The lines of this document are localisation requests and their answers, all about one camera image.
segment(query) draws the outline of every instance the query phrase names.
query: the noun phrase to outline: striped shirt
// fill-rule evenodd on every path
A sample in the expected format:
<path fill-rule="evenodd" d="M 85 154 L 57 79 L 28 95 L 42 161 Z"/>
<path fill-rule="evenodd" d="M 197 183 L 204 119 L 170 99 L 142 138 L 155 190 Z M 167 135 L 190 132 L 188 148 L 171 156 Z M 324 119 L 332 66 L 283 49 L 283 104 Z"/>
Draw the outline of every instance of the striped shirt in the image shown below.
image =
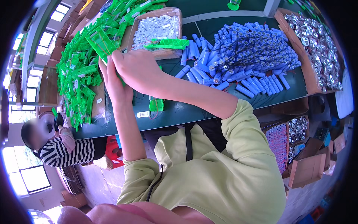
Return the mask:
<path fill-rule="evenodd" d="M 94 146 L 92 139 L 75 140 L 76 146 L 71 153 L 62 143 L 60 137 L 47 141 L 41 148 L 42 161 L 52 167 L 65 167 L 75 164 L 87 163 L 93 160 Z"/>

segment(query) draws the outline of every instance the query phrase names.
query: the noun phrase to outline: stool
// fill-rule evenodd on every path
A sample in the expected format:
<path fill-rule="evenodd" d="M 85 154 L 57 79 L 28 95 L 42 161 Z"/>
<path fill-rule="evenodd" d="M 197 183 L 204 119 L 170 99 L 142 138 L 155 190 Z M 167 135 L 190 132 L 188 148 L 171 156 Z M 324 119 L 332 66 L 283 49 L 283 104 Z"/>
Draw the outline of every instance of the stool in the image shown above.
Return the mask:
<path fill-rule="evenodd" d="M 118 143 L 116 140 L 116 136 L 108 136 L 107 138 L 107 144 L 106 144 L 106 156 L 112 161 L 113 163 L 113 169 L 117 167 L 124 166 L 123 160 L 120 160 L 117 153 L 113 153 L 114 149 L 117 149 Z"/>

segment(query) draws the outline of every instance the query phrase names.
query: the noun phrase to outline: concrete floor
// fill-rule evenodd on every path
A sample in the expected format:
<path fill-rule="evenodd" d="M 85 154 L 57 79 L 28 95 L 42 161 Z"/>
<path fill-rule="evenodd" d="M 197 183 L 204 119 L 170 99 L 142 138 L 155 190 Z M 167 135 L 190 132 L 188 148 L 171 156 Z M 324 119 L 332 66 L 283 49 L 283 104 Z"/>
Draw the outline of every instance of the concrete floor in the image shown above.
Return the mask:
<path fill-rule="evenodd" d="M 310 136 L 315 133 L 320 122 L 310 122 Z M 349 149 L 352 141 L 352 130 L 348 126 L 353 127 L 353 124 L 346 124 L 344 133 L 346 139 L 346 148 L 342 150 L 337 156 L 337 164 L 332 176 L 323 175 L 322 179 L 314 183 L 308 184 L 303 188 L 290 189 L 285 211 L 279 219 L 279 224 L 296 223 L 302 219 L 306 214 L 313 211 L 317 207 L 334 185 L 336 180 L 340 178 L 341 171 L 344 169 Z M 150 149 L 148 143 L 145 143 L 145 148 L 148 158 L 156 161 L 153 151 Z M 78 166 L 80 178 L 85 187 L 84 194 L 87 197 L 88 205 L 94 207 L 102 203 L 115 204 L 121 192 L 124 182 L 124 168 L 119 167 L 111 171 L 99 168 L 95 165 L 86 167 Z M 283 180 L 287 186 L 289 178 Z"/>

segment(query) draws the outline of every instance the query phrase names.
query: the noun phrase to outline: person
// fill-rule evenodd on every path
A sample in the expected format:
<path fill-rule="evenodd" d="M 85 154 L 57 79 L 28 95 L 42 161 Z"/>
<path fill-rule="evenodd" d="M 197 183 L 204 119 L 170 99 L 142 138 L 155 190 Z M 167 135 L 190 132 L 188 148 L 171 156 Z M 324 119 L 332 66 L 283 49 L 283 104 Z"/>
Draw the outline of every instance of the person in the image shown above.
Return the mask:
<path fill-rule="evenodd" d="M 32 118 L 22 126 L 21 137 L 36 157 L 52 167 L 84 164 L 104 156 L 107 137 L 75 140 L 71 129 L 62 125 L 58 125 L 55 138 L 48 139 L 45 121 Z"/>
<path fill-rule="evenodd" d="M 146 50 L 114 51 L 107 67 L 101 60 L 99 67 L 122 144 L 125 181 L 117 205 L 97 205 L 87 214 L 64 207 L 58 224 L 277 223 L 285 208 L 284 184 L 247 101 L 164 73 Z M 180 128 L 158 139 L 159 167 L 146 156 L 132 109 L 132 88 L 221 118 L 225 150 L 217 151 L 196 124 L 190 130 L 192 159 L 187 160 L 190 146 Z"/>

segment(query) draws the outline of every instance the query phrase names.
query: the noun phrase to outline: light green sweatshirt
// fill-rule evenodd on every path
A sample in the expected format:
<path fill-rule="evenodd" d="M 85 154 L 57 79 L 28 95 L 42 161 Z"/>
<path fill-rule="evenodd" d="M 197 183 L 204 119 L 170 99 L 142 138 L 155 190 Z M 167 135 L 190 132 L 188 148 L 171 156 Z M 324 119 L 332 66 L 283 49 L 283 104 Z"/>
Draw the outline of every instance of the light green sweatshirt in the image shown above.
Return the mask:
<path fill-rule="evenodd" d="M 239 99 L 234 114 L 222 120 L 228 141 L 222 153 L 197 124 L 191 130 L 191 161 L 185 161 L 184 129 L 160 137 L 155 155 L 164 173 L 150 202 L 169 210 L 187 206 L 214 223 L 277 223 L 286 204 L 284 184 L 252 111 L 247 101 Z M 160 177 L 152 159 L 125 161 L 124 174 L 118 204 L 145 201 L 150 186 Z"/>

